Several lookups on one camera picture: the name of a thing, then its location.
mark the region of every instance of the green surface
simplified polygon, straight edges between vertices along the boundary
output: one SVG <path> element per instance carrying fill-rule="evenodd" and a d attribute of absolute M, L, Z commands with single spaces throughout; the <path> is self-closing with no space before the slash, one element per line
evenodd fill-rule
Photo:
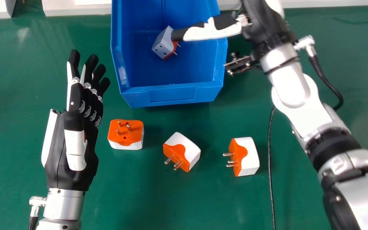
<path fill-rule="evenodd" d="M 339 115 L 368 148 L 368 7 L 290 9 L 287 20 L 299 36 L 316 38 L 326 75 L 346 103 Z M 50 108 L 63 109 L 65 61 L 71 49 L 82 60 L 95 53 L 113 84 L 96 152 L 98 172 L 83 209 L 83 229 L 257 229 L 272 228 L 266 136 L 270 83 L 257 71 L 225 77 L 213 103 L 130 109 L 119 94 L 110 53 L 110 16 L 45 18 L 40 3 L 27 0 L 14 19 L 0 20 L 0 229 L 26 229 L 32 195 L 47 193 L 41 148 Z M 241 38 L 230 50 L 249 52 Z M 321 98 L 333 94 L 315 77 L 305 54 L 305 72 Z M 113 150 L 106 139 L 111 119 L 145 123 L 144 149 Z M 202 150 L 190 173 L 165 166 L 162 143 L 175 131 Z M 221 154 L 233 137 L 252 136 L 261 168 L 235 178 Z M 279 230 L 329 229 L 317 175 L 287 120 L 273 122 L 273 183 Z"/>

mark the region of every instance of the metal pin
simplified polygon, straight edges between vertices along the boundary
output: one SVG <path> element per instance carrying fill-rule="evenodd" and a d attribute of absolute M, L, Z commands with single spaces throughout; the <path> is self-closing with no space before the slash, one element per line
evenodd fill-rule
<path fill-rule="evenodd" d="M 174 156 L 171 156 L 169 159 L 165 160 L 164 163 L 165 164 L 168 164 L 172 159 L 173 159 Z"/>
<path fill-rule="evenodd" d="M 174 164 L 174 171 L 177 171 L 177 169 L 181 166 L 181 160 L 179 160 L 177 163 Z"/>

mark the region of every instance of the blue plastic container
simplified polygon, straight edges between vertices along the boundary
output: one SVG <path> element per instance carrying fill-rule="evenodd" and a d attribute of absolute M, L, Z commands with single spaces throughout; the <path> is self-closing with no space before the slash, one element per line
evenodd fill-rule
<path fill-rule="evenodd" d="M 113 0 L 111 55 L 120 93 L 132 108 L 211 102 L 222 88 L 226 38 L 180 42 L 163 61 L 152 50 L 168 25 L 180 29 L 219 14 L 216 0 Z"/>

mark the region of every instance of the robotic arm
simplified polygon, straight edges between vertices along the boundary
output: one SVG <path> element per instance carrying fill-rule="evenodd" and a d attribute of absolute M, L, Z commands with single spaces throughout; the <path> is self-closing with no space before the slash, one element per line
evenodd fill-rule
<path fill-rule="evenodd" d="M 336 112 L 320 101 L 315 82 L 303 73 L 297 51 L 305 49 L 317 74 L 323 75 L 313 38 L 296 39 L 284 20 L 278 0 L 242 0 L 242 3 L 244 14 L 237 19 L 225 16 L 227 23 L 215 26 L 217 31 L 211 37 L 207 28 L 212 28 L 215 21 L 209 19 L 208 23 L 162 33 L 155 47 L 168 41 L 232 36 L 239 30 L 226 31 L 241 27 L 242 35 L 253 44 L 254 51 L 250 56 L 234 56 L 226 64 L 228 73 L 242 72 L 260 63 L 272 83 L 274 105 L 288 117 L 299 144 L 318 172 L 324 191 L 323 204 L 332 228 L 368 230 L 368 150 L 361 148 Z"/>
<path fill-rule="evenodd" d="M 103 93 L 110 85 L 103 78 L 106 68 L 92 54 L 79 75 L 80 54 L 72 50 L 67 61 L 67 106 L 60 113 L 51 109 L 42 147 L 46 198 L 33 196 L 29 230 L 35 230 L 39 209 L 44 219 L 37 230 L 79 230 L 85 194 L 98 167 L 95 153 L 98 129 L 103 116 Z"/>

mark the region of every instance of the orange and white plug adapter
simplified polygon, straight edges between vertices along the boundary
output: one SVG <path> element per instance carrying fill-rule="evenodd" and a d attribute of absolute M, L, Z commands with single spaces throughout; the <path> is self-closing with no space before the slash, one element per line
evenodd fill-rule
<path fill-rule="evenodd" d="M 235 176 L 254 175 L 259 169 L 259 157 L 254 140 L 251 137 L 232 138 L 229 144 L 230 156 L 227 167 L 234 169 Z"/>
<path fill-rule="evenodd" d="M 184 135 L 175 132 L 164 144 L 163 153 L 168 159 L 168 164 L 174 162 L 174 170 L 181 168 L 189 172 L 200 159 L 200 148 Z"/>
<path fill-rule="evenodd" d="M 108 140 L 117 150 L 141 150 L 143 148 L 144 125 L 138 120 L 115 119 L 110 122 Z"/>

